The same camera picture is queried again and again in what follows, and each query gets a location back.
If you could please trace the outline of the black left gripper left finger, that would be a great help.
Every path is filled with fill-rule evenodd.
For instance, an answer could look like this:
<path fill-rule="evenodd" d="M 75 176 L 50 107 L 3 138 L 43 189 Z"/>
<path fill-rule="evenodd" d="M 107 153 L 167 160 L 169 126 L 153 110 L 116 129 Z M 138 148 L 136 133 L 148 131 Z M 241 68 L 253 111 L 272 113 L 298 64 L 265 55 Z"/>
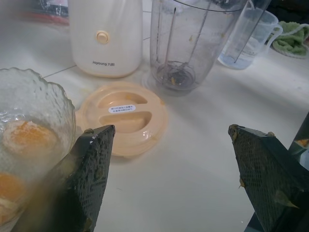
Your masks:
<path fill-rule="evenodd" d="M 87 129 L 35 188 L 15 232 L 92 232 L 107 185 L 114 125 Z"/>

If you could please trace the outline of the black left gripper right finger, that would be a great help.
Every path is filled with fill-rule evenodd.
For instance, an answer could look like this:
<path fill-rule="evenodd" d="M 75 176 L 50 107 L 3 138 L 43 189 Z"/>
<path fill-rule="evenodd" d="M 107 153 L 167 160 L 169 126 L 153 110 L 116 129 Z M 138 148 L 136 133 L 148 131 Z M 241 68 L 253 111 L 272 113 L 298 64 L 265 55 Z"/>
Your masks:
<path fill-rule="evenodd" d="M 266 232 L 309 230 L 309 172 L 274 133 L 232 124 L 228 128 L 239 182 Z"/>

